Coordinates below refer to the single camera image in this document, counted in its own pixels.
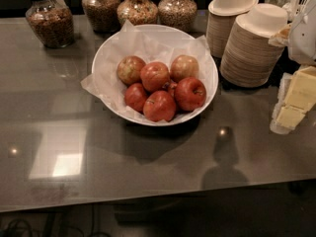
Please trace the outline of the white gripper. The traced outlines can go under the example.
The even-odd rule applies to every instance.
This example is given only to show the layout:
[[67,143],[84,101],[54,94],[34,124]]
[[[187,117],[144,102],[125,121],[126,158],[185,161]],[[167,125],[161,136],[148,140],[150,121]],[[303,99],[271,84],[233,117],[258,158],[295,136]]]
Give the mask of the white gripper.
[[288,56],[299,64],[293,74],[284,73],[278,88],[270,129],[289,134],[316,105],[316,0],[307,0],[291,25],[269,38],[269,44],[288,49]]

